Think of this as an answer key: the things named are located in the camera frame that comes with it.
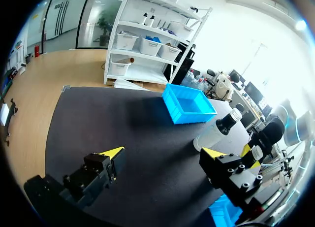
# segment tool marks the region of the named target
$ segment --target red fire extinguisher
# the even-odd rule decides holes
[[[38,57],[39,56],[39,45],[35,45],[34,51],[35,51],[35,57]]]

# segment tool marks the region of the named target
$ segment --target blue plastic bin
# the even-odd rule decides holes
[[[202,91],[194,88],[167,84],[162,97],[174,124],[207,122],[217,114]]]
[[[235,207],[225,194],[209,206],[209,209],[217,227],[234,227],[243,212],[240,207]]]

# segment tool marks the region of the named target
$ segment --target white shelving unit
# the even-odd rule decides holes
[[[180,37],[177,37],[177,36],[175,36],[173,34],[170,34],[170,33],[166,32],[166,31],[163,31],[161,29],[151,28],[151,27],[148,27],[148,26],[145,26],[145,25],[142,25],[142,24],[132,23],[132,22],[128,22],[128,21],[119,21],[118,25],[129,26],[129,27],[134,27],[134,28],[138,28],[138,29],[144,29],[144,30],[147,30],[149,32],[155,32],[157,34],[169,37],[169,38],[174,39],[176,41],[179,41],[181,43],[185,43],[187,45],[189,44],[189,41],[183,40]]]
[[[191,41],[186,41],[175,35],[172,35],[168,32],[160,30],[158,28],[152,28],[145,25],[141,25],[132,21],[132,18],[139,13],[143,14],[149,12],[149,10],[154,9],[156,12],[160,12],[160,15],[169,18],[169,21],[181,21],[182,23],[187,23],[189,19],[195,19],[196,22],[193,24],[200,24],[198,29],[195,31],[194,36]],[[133,81],[149,82],[149,83],[159,83],[167,84],[171,83],[178,72],[180,66],[182,65],[185,57],[187,56],[189,50],[191,49],[193,42],[195,41],[197,35],[202,29],[205,21],[207,20],[209,14],[211,13],[212,8],[209,8],[206,15],[200,18],[195,14],[190,8],[184,8],[174,2],[169,0],[123,0],[122,4],[117,13],[112,32],[110,35],[110,40],[108,44],[106,62],[105,62],[105,71],[104,71],[104,84],[107,83],[107,79],[126,79]],[[152,33],[158,34],[158,36],[164,37],[164,39],[169,39],[173,41],[175,45],[179,42],[188,45],[185,52],[182,52],[183,56],[179,62],[173,62],[157,56],[149,56],[141,54],[137,47],[134,47],[133,50],[121,50],[116,48],[115,38],[117,28],[131,28],[132,32],[137,34],[137,31],[140,31],[143,34],[152,35]],[[131,64],[128,68],[128,71],[125,76],[115,76],[108,74],[108,69],[110,65],[110,59],[113,55],[125,55],[129,57],[135,57],[144,60],[143,64]],[[165,69],[165,64],[171,65],[170,80],[167,80],[163,74],[163,69]]]
[[[149,59],[149,60],[153,60],[153,61],[158,61],[158,62],[163,62],[163,63],[166,63],[166,64],[178,66],[178,63],[176,63],[174,61],[169,61],[169,60],[163,59],[163,58],[161,58],[159,56],[149,56],[149,55],[141,54],[138,49],[133,49],[131,51],[117,49],[115,44],[113,45],[113,48],[111,50],[111,54],[127,55],[127,56],[132,56],[132,57],[140,57],[140,58],[144,58],[144,59]]]

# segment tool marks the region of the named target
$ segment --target glass door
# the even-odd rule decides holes
[[[52,0],[44,29],[44,52],[75,49],[86,0]]]
[[[110,33],[123,0],[88,0],[84,9],[77,48],[107,49]]]

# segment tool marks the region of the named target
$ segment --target plastic bottle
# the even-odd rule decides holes
[[[152,24],[154,22],[154,18],[155,18],[155,15],[152,15],[152,17],[149,19],[148,27],[152,27]]]
[[[148,13],[144,13],[144,15],[142,16],[142,20],[139,24],[144,25],[144,23],[146,22],[146,19],[148,17]]]
[[[202,81],[202,91],[206,91],[208,89],[208,82],[207,82],[207,79],[203,79]]]
[[[199,80],[193,79],[193,80],[191,81],[189,87],[200,90],[200,86],[202,85],[201,82],[202,82],[201,79],[199,79]]]
[[[181,85],[188,87],[190,82],[194,79],[193,69],[191,69],[182,80]]]
[[[201,148],[210,148],[228,135],[230,129],[242,118],[242,114],[234,108],[224,118],[216,120],[193,140],[197,151]]]
[[[195,77],[195,79],[197,79],[197,80],[199,80],[199,79],[203,80],[204,78],[205,78],[205,75],[204,75],[204,74],[202,74],[202,75],[197,75],[197,76]]]

